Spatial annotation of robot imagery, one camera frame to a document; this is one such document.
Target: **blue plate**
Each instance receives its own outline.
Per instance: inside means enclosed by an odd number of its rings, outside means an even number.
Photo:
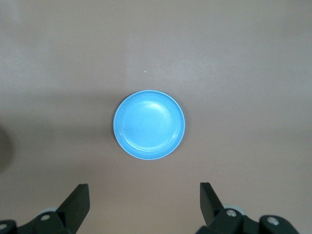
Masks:
[[[114,117],[119,145],[130,155],[158,159],[170,154],[182,141],[185,119],[169,95],[145,90],[128,96]]]

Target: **screw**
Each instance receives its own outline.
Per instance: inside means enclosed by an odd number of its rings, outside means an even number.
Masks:
[[[234,210],[227,210],[226,214],[230,217],[236,217],[237,216],[237,214]]]
[[[40,220],[41,220],[41,221],[45,221],[45,220],[48,220],[49,218],[50,218],[50,215],[49,215],[49,214],[46,214],[46,215],[42,216],[42,217],[40,218]]]
[[[267,218],[267,221],[268,221],[269,223],[271,223],[272,225],[275,225],[275,226],[279,225],[278,220],[277,220],[276,218],[274,218],[274,217],[268,217],[268,218]]]
[[[6,229],[8,225],[6,223],[0,224],[0,230]]]

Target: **gray table surface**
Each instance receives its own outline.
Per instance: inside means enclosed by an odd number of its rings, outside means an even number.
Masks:
[[[0,45],[0,220],[88,183],[79,234],[192,234],[208,181],[250,218],[311,233],[312,1],[3,0]],[[112,131],[146,89],[186,118],[155,161]]]

